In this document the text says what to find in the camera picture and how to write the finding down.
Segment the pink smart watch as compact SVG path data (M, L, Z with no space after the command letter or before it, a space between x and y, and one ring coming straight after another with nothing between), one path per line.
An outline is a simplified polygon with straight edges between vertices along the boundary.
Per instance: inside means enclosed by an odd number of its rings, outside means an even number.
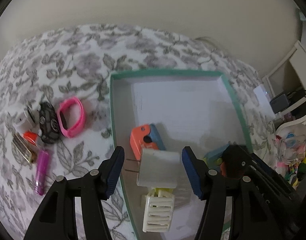
M73 96L61 102L57 116L64 137L74 138L84 130L86 114L84 106L77 97Z

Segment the coral blue yellow toy knife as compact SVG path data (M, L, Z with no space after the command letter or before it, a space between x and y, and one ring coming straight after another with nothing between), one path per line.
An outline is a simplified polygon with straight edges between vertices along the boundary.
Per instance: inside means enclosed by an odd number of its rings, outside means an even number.
M154 124L144 124L133 128L130 134L130 146L137 161L141 160L143 148L166 150L158 129Z

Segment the white wall charger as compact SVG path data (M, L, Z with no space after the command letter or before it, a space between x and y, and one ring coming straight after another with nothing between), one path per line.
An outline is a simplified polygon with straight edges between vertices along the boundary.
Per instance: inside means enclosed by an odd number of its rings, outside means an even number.
M125 171L135 173L136 183L142 187L174 189L178 184L181 168L178 152L143 148L139 160L128 159Z

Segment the purple lighter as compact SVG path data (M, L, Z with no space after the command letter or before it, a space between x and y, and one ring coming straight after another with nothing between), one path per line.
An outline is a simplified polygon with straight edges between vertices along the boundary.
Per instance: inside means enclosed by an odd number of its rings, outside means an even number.
M42 196L44 194L45 177L49 167L50 154L47 150L40 150L37 158L35 192Z

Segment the floral fleece blanket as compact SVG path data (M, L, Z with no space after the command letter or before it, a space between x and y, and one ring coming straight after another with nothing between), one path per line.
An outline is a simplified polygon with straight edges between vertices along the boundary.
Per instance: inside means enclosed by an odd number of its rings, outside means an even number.
M24 108L36 108L42 101L58 107L73 96L85 104L86 131L51 146L46 177L46 186L51 186L58 175L83 176L112 153L110 74L162 68L224 73L242 105L254 151L275 165L274 126L254 93L261 79L253 67L210 41L129 25L51 30L19 42L0 61L0 222L10 237L23 239L42 201L34 191L35 166L12 145L15 121Z

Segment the gold patterned lighter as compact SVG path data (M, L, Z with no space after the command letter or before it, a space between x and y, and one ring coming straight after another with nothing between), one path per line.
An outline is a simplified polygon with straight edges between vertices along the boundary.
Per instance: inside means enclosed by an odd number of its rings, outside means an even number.
M28 163L32 164L36 162L36 152L33 151L19 133L13 133L12 144Z

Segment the clear plastic bag of trinkets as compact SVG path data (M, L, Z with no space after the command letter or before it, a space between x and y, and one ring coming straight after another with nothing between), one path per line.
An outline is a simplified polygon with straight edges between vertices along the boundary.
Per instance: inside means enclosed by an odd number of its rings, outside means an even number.
M276 131L276 172L294 189L300 183L300 164L306 159L306 125L283 124Z

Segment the teal white shallow box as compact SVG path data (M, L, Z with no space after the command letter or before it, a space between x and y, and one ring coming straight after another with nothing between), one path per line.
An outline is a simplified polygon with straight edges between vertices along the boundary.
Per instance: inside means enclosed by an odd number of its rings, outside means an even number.
M228 78L200 70L137 70L111 76L111 124L116 146L125 150L120 176L126 207L136 239L193 239L205 203L193 194L183 166L174 189L175 207L170 230L143 232L142 196L138 163L130 146L133 128L154 124L168 151L192 148L197 158L229 142L251 147L242 107Z

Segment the white shelf furniture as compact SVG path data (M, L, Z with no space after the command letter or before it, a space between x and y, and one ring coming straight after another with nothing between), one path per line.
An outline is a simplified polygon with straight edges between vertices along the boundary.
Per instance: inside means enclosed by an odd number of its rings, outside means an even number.
M306 115L306 17L302 12L299 16L301 37L277 66L262 79L270 101L278 94L285 93L290 102L288 108L275 114L276 128Z

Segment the black toy car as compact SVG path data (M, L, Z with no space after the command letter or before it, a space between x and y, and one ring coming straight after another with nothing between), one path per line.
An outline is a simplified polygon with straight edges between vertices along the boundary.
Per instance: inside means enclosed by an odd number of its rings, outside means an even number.
M54 144L60 137L58 117L54 107L46 101L38 106L39 130L38 135L45 144Z

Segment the cream plastic toy chair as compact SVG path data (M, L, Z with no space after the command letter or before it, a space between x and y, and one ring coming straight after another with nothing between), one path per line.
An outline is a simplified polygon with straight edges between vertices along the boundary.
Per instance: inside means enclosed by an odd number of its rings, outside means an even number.
M152 188L142 195L143 232L164 233L170 230L175 196L173 189Z

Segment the red white glue bottle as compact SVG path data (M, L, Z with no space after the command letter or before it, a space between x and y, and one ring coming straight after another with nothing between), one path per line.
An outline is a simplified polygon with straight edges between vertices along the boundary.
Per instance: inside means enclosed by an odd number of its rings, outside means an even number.
M41 141L41 138L38 136L37 133L26 131L22 136L25 140L27 140L29 143L31 143L34 146L37 147L43 146L43 142Z

